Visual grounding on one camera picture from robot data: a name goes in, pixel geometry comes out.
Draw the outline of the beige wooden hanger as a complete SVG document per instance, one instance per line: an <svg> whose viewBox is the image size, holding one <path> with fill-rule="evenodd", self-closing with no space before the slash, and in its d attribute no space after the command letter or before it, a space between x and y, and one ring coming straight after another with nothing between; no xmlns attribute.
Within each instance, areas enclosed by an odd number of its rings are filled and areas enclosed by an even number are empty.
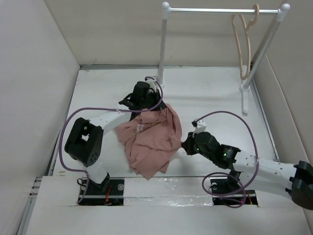
<svg viewBox="0 0 313 235"><path fill-rule="evenodd" d="M234 32L235 42L237 46L237 52L238 52L238 59L239 59L239 69L240 69L240 79L242 81L247 80L249 74L250 74L250 68L251 68L251 43L250 43L250 35L249 31L250 28L253 27L259 19L260 15L260 6L259 4L254 4L252 7L252 10L255 12L253 13L254 18L250 19L248 23L246 23L246 20L242 14L235 14L232 15L231 18L231 24ZM241 37L238 33L237 27L236 27L236 19L239 19L242 25L243 35L242 39L244 40L244 43L241 44Z"/></svg>

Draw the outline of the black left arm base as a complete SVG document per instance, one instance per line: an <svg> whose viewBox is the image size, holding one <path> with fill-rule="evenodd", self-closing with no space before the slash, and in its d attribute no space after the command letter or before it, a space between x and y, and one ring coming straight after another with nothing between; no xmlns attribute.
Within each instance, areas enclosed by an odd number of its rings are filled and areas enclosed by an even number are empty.
<svg viewBox="0 0 313 235"><path fill-rule="evenodd" d="M93 182L90 182L85 196L82 195L87 183L86 178L77 180L80 186L78 204L81 206L123 206L124 205L124 178L110 178L105 191L102 191Z"/></svg>

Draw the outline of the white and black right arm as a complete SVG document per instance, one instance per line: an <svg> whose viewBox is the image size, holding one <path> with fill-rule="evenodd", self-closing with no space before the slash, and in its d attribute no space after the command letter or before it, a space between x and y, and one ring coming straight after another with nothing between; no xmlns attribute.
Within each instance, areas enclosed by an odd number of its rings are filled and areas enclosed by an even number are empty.
<svg viewBox="0 0 313 235"><path fill-rule="evenodd" d="M222 187L226 192L238 192L243 186L290 199L307 210L313 209L313 167L299 161L286 164L260 159L237 147L220 144L208 132L190 132L181 144L187 155L200 154L230 176Z"/></svg>

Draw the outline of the pink t shirt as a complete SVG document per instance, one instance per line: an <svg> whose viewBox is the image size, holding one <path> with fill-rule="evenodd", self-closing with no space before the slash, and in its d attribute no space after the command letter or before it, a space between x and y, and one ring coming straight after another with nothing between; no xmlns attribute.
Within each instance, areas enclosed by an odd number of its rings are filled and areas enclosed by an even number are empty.
<svg viewBox="0 0 313 235"><path fill-rule="evenodd" d="M171 157L181 148L182 127L169 105L160 111L143 112L115 128L125 146L129 166L147 180L165 173Z"/></svg>

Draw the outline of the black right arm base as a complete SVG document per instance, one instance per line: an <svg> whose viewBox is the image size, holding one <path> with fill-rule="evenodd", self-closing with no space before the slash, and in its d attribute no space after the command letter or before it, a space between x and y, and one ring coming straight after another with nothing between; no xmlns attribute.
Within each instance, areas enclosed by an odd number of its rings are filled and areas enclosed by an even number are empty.
<svg viewBox="0 0 313 235"><path fill-rule="evenodd" d="M238 190L241 186L240 184L230 176L217 174L209 177L210 187L209 191L216 194L227 194ZM257 196L255 190L246 190L246 199L244 200L243 191L229 195L225 198L220 198L217 196L212 197L212 202L214 206L227 206L236 208L242 203L244 205L258 205Z"/></svg>

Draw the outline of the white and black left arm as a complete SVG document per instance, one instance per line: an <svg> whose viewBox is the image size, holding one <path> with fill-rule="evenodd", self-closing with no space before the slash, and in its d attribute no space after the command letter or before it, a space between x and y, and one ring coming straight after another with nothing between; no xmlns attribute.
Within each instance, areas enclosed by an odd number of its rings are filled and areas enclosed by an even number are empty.
<svg viewBox="0 0 313 235"><path fill-rule="evenodd" d="M105 134L117 126L126 123L142 112L160 111L166 108L163 100L163 89L153 77L135 84L133 92L123 98L116 108L101 108L103 114L91 118L78 118L71 128L64 146L64 152L79 162L87 176L88 187L98 194L104 194L109 189L110 175L98 161Z"/></svg>

